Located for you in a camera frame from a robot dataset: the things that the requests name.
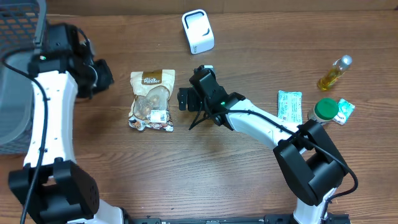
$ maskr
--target green bottle cap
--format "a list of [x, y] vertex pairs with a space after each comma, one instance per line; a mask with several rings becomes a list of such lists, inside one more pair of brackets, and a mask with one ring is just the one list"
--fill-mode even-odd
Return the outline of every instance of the green bottle cap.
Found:
[[338, 105], [331, 98], [324, 98], [315, 105], [315, 114], [324, 120], [333, 119], [338, 113]]

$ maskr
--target wood grain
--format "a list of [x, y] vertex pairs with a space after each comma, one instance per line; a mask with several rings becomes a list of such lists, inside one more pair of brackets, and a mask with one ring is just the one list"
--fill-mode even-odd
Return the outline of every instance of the wood grain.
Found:
[[121, 16], [207, 13], [393, 10], [398, 0], [48, 0], [50, 14]]
[[[328, 134], [359, 178], [359, 189], [330, 206], [352, 223], [398, 223], [398, 13], [291, 12], [213, 14], [216, 44], [190, 55], [180, 16], [52, 18], [81, 27], [106, 59], [115, 84], [75, 106], [74, 148], [101, 198], [133, 217], [258, 217], [292, 213], [289, 190], [272, 151], [210, 121], [187, 131], [193, 113], [178, 111], [177, 91], [193, 68], [214, 65], [227, 92], [277, 114], [277, 92], [301, 91], [303, 117], [321, 98], [356, 105], [347, 124]], [[317, 80], [344, 54], [351, 70], [334, 89]], [[175, 131], [140, 133], [127, 124], [132, 71], [176, 70], [170, 101]], [[0, 223], [17, 223], [21, 206], [7, 174], [24, 156], [0, 156]], [[339, 190], [351, 187], [346, 177]]]

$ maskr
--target oil bottle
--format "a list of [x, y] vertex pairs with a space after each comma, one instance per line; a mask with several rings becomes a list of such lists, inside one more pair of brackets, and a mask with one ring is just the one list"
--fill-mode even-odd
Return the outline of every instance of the oil bottle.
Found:
[[344, 55], [337, 60], [331, 70], [323, 78], [319, 79], [317, 83], [319, 89], [323, 91], [330, 90], [337, 79], [349, 69], [352, 63], [353, 59], [349, 55]]

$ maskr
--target yellow liquid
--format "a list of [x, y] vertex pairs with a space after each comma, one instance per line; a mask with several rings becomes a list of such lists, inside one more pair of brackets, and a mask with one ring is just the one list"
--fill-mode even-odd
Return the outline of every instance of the yellow liquid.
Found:
[[330, 90], [330, 88], [335, 84], [337, 79], [343, 74], [344, 72], [342, 72], [338, 67], [332, 68], [327, 75], [319, 79], [317, 83], [319, 89], [323, 91]]

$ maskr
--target gray basket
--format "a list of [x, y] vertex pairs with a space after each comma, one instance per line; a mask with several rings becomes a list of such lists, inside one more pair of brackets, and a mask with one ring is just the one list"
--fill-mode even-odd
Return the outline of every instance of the gray basket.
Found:
[[[40, 46], [45, 27], [44, 0], [0, 0], [0, 55]], [[21, 52], [6, 62], [24, 72], [33, 54]], [[0, 67], [0, 154], [27, 152], [32, 135], [33, 90], [30, 80]]]

